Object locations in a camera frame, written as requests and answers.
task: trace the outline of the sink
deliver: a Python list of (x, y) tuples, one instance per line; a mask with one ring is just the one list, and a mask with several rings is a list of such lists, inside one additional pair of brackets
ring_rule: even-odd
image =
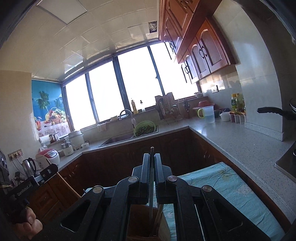
[[(154, 134), (156, 132), (158, 132), (158, 126), (156, 126), (156, 131), (155, 132), (150, 133), (150, 134), (143, 134), (141, 136), (151, 135), (151, 134)], [(119, 135), (119, 136), (111, 137), (111, 138), (109, 138), (107, 141), (105, 141), (100, 146), (105, 146), (105, 145), (108, 145), (108, 144), (112, 144), (112, 143), (116, 143), (116, 142), (121, 142), (121, 141), (125, 141), (125, 140), (128, 140), (128, 139), (133, 139), (133, 138), (138, 138), (138, 137), (135, 137), (133, 135), (133, 132), (129, 132), (129, 133), (122, 134), (122, 135)]]
[(101, 146), (105, 146), (105, 145), (112, 144), (115, 142), (125, 141), (128, 139), (132, 139), (133, 137), (134, 137), (133, 132), (122, 134), (120, 136), (111, 137), (107, 141), (105, 141)]

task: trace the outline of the human hand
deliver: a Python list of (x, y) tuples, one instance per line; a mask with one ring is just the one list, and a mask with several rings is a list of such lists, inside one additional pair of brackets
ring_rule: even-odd
[(36, 219), (36, 215), (34, 214), (33, 210), (29, 207), (26, 207), (26, 209), (26, 217), (28, 222), (14, 224), (13, 230), (19, 238), (27, 237), (28, 239), (32, 239), (34, 235), (42, 230), (43, 226), (42, 223)]

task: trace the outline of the plastic pitcher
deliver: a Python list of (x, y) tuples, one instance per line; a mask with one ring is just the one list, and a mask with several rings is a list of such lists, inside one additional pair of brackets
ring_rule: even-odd
[(215, 122), (214, 106), (212, 105), (200, 108), (197, 111), (197, 115), (199, 118), (204, 118), (207, 123)]

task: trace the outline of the faucet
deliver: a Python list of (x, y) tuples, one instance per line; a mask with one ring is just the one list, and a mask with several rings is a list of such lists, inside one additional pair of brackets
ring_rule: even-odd
[(136, 125), (137, 125), (137, 123), (136, 123), (136, 120), (135, 120), (135, 118), (133, 117), (133, 113), (130, 111), (130, 110), (127, 110), (127, 109), (124, 109), (122, 112), (130, 112), (130, 114), (131, 114), (131, 123), (133, 124), (133, 128), (135, 128), (136, 127)]

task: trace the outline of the countertop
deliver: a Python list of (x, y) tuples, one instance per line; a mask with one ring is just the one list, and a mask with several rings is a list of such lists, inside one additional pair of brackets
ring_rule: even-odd
[(107, 139), (90, 143), (88, 148), (74, 151), (74, 154), (61, 157), (59, 171), (73, 162), (83, 153), (109, 149), (145, 139), (191, 129), (202, 137), (230, 161), (247, 174), (282, 210), (292, 223), (296, 218), (296, 183), (274, 167), (294, 144), (294, 139), (281, 142), (264, 134), (249, 130), (244, 125), (222, 122), (207, 124), (200, 118), (183, 119), (168, 123), (162, 121), (158, 132), (125, 140), (118, 143), (100, 146)]

